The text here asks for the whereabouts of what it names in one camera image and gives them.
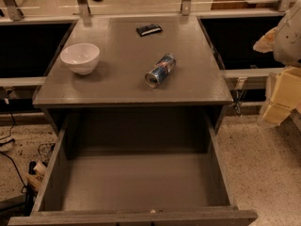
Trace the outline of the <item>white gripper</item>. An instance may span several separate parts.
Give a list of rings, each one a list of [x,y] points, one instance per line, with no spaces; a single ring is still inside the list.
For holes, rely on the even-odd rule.
[[[301,105],[301,1],[297,1],[280,20],[277,28],[266,32],[253,45],[259,53],[273,52],[274,59],[285,66],[280,73],[271,73],[266,81],[266,100],[260,126],[280,126]]]

